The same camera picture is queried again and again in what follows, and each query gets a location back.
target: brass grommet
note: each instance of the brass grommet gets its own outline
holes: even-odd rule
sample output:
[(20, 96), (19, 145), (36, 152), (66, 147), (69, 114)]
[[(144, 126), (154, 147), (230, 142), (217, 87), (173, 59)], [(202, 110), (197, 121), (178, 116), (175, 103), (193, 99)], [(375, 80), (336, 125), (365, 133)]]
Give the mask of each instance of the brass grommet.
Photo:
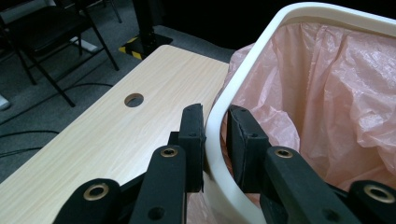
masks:
[(277, 150), (275, 151), (275, 154), (276, 154), (278, 157), (286, 158), (286, 159), (293, 157), (293, 153), (290, 152), (290, 150), (285, 149), (285, 148), (279, 148), (279, 149), (277, 149)]
[(161, 155), (163, 157), (174, 157), (177, 155), (177, 150), (174, 148), (171, 148), (171, 147), (165, 148), (165, 149), (161, 150)]
[(379, 186), (366, 185), (364, 186), (364, 192), (381, 203), (394, 203), (396, 201), (395, 197), (391, 193)]
[(105, 183), (91, 185), (84, 192), (84, 199), (87, 201), (96, 201), (108, 194), (108, 185)]

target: wooden table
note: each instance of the wooden table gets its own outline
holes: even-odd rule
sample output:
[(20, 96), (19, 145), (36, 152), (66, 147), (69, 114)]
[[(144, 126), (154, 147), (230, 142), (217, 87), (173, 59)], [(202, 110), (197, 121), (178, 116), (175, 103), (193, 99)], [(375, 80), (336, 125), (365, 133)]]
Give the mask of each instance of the wooden table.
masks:
[[(81, 184), (120, 185), (146, 172), (152, 152), (178, 131), (184, 107), (201, 103), (204, 120), (228, 64), (162, 46), (0, 185), (0, 223), (51, 223)], [(144, 96), (137, 107), (124, 100)]]

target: dark background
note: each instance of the dark background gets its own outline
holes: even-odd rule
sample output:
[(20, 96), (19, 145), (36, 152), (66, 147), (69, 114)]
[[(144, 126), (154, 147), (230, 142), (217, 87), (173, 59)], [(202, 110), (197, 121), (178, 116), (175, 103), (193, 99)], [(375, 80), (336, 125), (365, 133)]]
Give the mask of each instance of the dark background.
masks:
[[(223, 48), (240, 49), (254, 43), (282, 7), (298, 2), (303, 1), (163, 0), (166, 12), (163, 25)], [(396, 18), (396, 4), (390, 0), (317, 2)]]

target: trash can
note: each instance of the trash can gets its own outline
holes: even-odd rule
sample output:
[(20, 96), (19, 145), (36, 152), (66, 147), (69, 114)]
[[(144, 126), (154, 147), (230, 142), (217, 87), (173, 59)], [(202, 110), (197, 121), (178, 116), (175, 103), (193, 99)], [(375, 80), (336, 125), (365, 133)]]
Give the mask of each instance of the trash can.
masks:
[(291, 147), (340, 189), (396, 188), (396, 21), (323, 3), (282, 8), (238, 50), (205, 126), (204, 199), (219, 223), (265, 223), (222, 154), (231, 104), (249, 109), (272, 145)]

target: black cable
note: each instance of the black cable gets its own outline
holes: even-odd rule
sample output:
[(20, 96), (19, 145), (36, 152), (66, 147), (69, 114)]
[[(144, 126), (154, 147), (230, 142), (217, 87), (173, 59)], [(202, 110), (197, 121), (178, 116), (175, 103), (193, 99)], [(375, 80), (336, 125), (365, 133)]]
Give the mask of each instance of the black cable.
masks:
[(22, 153), (22, 152), (40, 150), (41, 148), (42, 148), (42, 147), (28, 147), (28, 148), (24, 148), (24, 149), (19, 149), (19, 150), (4, 152), (4, 153), (0, 153), (0, 158), (4, 158), (4, 157), (8, 157), (8, 156), (13, 156), (13, 155), (16, 155), (16, 154), (20, 154), (20, 153)]
[[(13, 135), (18, 135), (18, 134), (25, 134), (25, 133), (55, 133), (55, 134), (58, 134), (58, 132), (50, 131), (50, 130), (32, 130), (32, 131), (23, 131), (23, 132), (17, 132), (17, 133), (6, 133), (6, 134), (3, 134), (3, 135), (0, 135), (0, 138), (10, 137), (10, 136), (13, 136)], [(28, 147), (28, 148), (24, 148), (24, 149), (18, 149), (18, 150), (9, 151), (9, 152), (3, 152), (3, 153), (0, 153), (0, 158), (13, 156), (13, 155), (16, 155), (16, 154), (20, 154), (22, 152), (27, 152), (27, 151), (32, 151), (32, 150), (39, 150), (41, 148), (42, 147)]]
[(18, 134), (24, 134), (24, 133), (55, 133), (55, 134), (58, 134), (58, 132), (49, 131), (49, 130), (32, 130), (32, 131), (23, 131), (23, 132), (18, 132), (18, 133), (6, 133), (3, 135), (0, 135), (0, 138), (9, 137), (9, 136), (18, 135)]
[[(69, 90), (71, 90), (71, 89), (74, 89), (75, 87), (89, 86), (89, 85), (107, 86), (107, 87), (110, 87), (110, 88), (113, 87), (113, 85), (106, 84), (106, 83), (93, 83), (93, 82), (92, 82), (92, 83), (81, 83), (81, 84), (77, 84), (77, 85), (71, 86), (71, 87), (69, 87), (69, 88), (66, 88), (65, 91), (69, 91)], [(33, 109), (33, 108), (35, 108), (35, 107), (37, 107), (37, 106), (43, 104), (44, 102), (48, 101), (49, 99), (51, 99), (52, 97), (55, 97), (55, 96), (57, 96), (57, 95), (59, 95), (59, 92), (52, 94), (51, 96), (45, 98), (44, 100), (39, 101), (38, 103), (32, 105), (31, 107), (29, 107), (29, 108), (27, 108), (27, 109), (25, 109), (25, 110), (22, 110), (20, 113), (18, 113), (18, 114), (16, 114), (16, 115), (14, 115), (14, 116), (12, 116), (12, 117), (10, 117), (10, 118), (8, 118), (8, 119), (6, 119), (6, 120), (0, 122), (0, 126), (3, 125), (3, 124), (5, 124), (5, 123), (7, 123), (7, 122), (9, 122), (9, 121), (11, 121), (12, 119), (17, 118), (18, 116), (20, 116), (20, 115), (22, 115), (22, 114), (28, 112), (29, 110), (31, 110), (31, 109)]]

